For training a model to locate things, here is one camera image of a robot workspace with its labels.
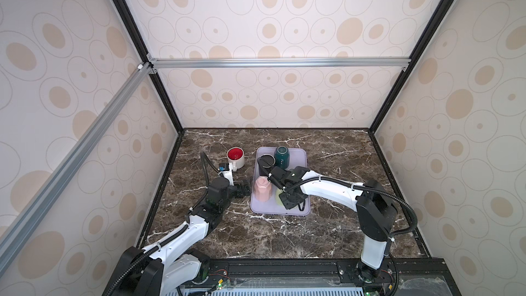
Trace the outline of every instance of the brown marble surface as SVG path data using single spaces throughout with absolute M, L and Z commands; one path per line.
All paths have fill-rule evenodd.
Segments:
M 187 130 L 148 232 L 148 243 L 179 226 L 204 192 L 199 153 L 205 151 L 217 166 L 227 161 L 227 149 L 235 146 L 244 150 L 246 162 L 234 173 L 234 180 L 252 177 L 259 147 L 286 146 L 304 149 L 308 167 L 319 173 L 359 182 L 376 179 L 392 193 L 365 131 Z M 255 214 L 250 197 L 234 199 L 220 225 L 195 248 L 212 258 L 359 258 L 363 233 L 357 214 L 330 200 L 310 199 L 311 211 L 305 217 Z M 395 229 L 407 226 L 398 209 Z M 397 258 L 423 257 L 409 234 L 398 236 L 391 252 Z

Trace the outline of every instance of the purple tray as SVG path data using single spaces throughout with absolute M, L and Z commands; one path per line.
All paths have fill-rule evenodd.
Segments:
M 256 166 L 254 167 L 254 180 L 252 191 L 254 190 L 254 186 L 256 185 L 256 180 L 258 179 L 258 177 L 260 177 L 257 158 L 259 158 L 262 155 L 274 155 L 275 150 L 276 148 L 273 147 L 261 147 L 258 148 L 258 150 L 256 151 Z M 296 166 L 307 167 L 307 153 L 304 149 L 289 148 L 289 153 L 290 160 L 288 168 L 295 168 Z M 272 184 L 272 195 L 270 196 L 270 199 L 265 202 L 261 202 L 256 199 L 254 192 L 252 192 L 252 196 L 250 198 L 250 209 L 252 209 L 254 213 L 258 214 L 305 216 L 308 213 L 310 213 L 309 198 L 305 199 L 304 211 L 300 211 L 298 209 L 298 206 L 292 209 L 285 209 L 279 198 L 280 193 L 281 190 L 279 190 L 278 187 Z

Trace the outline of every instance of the wallpaper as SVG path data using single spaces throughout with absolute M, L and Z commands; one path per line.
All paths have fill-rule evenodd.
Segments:
M 464 296 L 526 290 L 526 0 L 458 0 L 377 132 Z
M 440 0 L 127 0 L 157 58 L 409 56 Z
M 159 69 L 187 128 L 368 128 L 401 67 Z
M 175 143 L 161 105 L 147 76 L 0 279 L 1 296 L 102 294 Z
M 138 62 L 109 0 L 0 0 L 0 238 Z

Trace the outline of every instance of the black mug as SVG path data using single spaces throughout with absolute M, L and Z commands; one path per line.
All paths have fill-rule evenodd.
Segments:
M 258 168 L 259 168 L 259 175 L 260 176 L 268 176 L 268 173 L 265 172 L 265 170 L 263 170 L 263 167 L 265 167 L 268 172 L 270 172 L 272 170 L 272 168 L 274 168 L 274 166 L 276 165 L 276 160 L 274 159 L 274 157 L 272 155 L 262 155 L 260 156 L 260 158 L 268 161 L 268 163 L 270 163 L 270 166 L 268 163 L 262 161 L 262 160 L 258 160 Z

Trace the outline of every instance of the dark green cup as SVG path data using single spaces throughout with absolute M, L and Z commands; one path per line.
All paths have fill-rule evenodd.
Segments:
M 290 153 L 287 147 L 278 147 L 274 151 L 274 159 L 276 160 L 276 166 L 283 169 L 289 167 Z

